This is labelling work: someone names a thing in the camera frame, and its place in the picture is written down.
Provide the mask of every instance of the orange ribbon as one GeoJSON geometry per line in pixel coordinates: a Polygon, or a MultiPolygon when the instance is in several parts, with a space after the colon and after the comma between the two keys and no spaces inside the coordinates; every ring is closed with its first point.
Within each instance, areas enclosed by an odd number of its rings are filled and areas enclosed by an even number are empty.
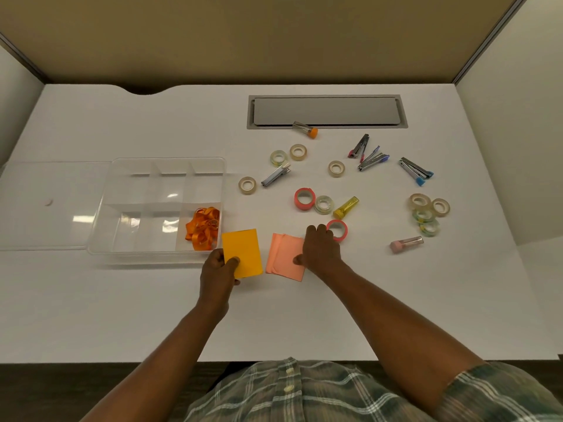
{"type": "Polygon", "coordinates": [[[217,243],[219,210],[215,207],[201,208],[186,224],[186,240],[191,241],[194,250],[211,250],[217,243]]]}

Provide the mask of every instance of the tape roll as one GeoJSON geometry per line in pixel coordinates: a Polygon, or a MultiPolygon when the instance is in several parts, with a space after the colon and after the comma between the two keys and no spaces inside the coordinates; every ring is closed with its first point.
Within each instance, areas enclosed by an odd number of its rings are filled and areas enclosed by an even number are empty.
{"type": "Polygon", "coordinates": [[[348,226],[340,219],[333,219],[329,223],[327,223],[327,230],[330,229],[330,227],[333,225],[339,226],[343,229],[343,233],[340,237],[333,237],[335,241],[341,242],[348,235],[348,226]]]}
{"type": "Polygon", "coordinates": [[[418,223],[431,223],[436,219],[434,213],[430,210],[414,210],[413,218],[418,223]]]}
{"type": "Polygon", "coordinates": [[[287,162],[287,154],[281,149],[278,149],[270,154],[270,162],[274,166],[279,167],[287,162]]]}
{"type": "Polygon", "coordinates": [[[440,232],[440,224],[437,220],[430,223],[421,223],[418,227],[420,232],[426,237],[435,237],[440,232]]]}
{"type": "Polygon", "coordinates": [[[432,212],[439,218],[443,218],[450,212],[450,204],[443,198],[437,198],[432,202],[432,212]]]}
{"type": "Polygon", "coordinates": [[[295,161],[305,160],[305,157],[307,156],[307,148],[305,145],[296,143],[289,149],[289,156],[295,161]]]}
{"type": "Polygon", "coordinates": [[[254,191],[256,191],[256,181],[250,176],[245,176],[239,180],[239,189],[244,195],[254,194],[254,191]],[[251,188],[246,189],[244,185],[248,183],[251,185],[251,188]]]}
{"type": "Polygon", "coordinates": [[[339,178],[344,174],[346,167],[338,160],[328,163],[328,174],[334,178],[339,178]]]}
{"type": "Polygon", "coordinates": [[[430,210],[432,207],[432,200],[424,194],[412,194],[408,200],[411,210],[430,210]]]}
{"type": "Polygon", "coordinates": [[[299,210],[309,210],[315,205],[315,193],[311,188],[299,188],[297,191],[295,191],[293,202],[299,210]],[[299,197],[310,197],[311,202],[302,203],[299,201],[299,197]]]}
{"type": "Polygon", "coordinates": [[[321,215],[328,215],[334,209],[334,201],[328,195],[321,195],[317,197],[315,200],[315,210],[319,212],[321,215]]]}

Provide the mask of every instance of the right hand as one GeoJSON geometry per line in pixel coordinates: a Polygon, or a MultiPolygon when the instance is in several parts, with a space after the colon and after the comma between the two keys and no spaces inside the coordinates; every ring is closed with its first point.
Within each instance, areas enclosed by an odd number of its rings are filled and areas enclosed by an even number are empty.
{"type": "Polygon", "coordinates": [[[331,273],[342,264],[340,244],[326,225],[309,225],[303,243],[303,253],[293,259],[295,265],[303,265],[319,278],[331,273]]]}

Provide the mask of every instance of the plaid shirt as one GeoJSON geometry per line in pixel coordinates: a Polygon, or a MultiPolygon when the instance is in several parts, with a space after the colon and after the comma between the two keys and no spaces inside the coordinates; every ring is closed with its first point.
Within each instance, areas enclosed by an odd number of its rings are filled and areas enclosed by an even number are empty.
{"type": "MultiPolygon", "coordinates": [[[[433,421],[370,375],[332,361],[264,361],[223,379],[186,421],[433,421]]],[[[485,364],[458,375],[439,421],[563,421],[563,406],[524,371],[485,364]]]]}

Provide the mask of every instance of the person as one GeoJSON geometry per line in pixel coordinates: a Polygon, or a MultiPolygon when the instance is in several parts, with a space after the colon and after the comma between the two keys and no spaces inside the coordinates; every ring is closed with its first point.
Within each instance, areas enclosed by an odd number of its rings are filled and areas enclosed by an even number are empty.
{"type": "MultiPolygon", "coordinates": [[[[236,258],[214,250],[199,299],[172,333],[84,421],[163,421],[238,283],[236,258]]],[[[563,407],[533,377],[486,363],[438,326],[357,275],[326,226],[307,228],[302,264],[340,298],[406,398],[330,361],[258,362],[222,379],[186,420],[563,421],[563,407]]]]}

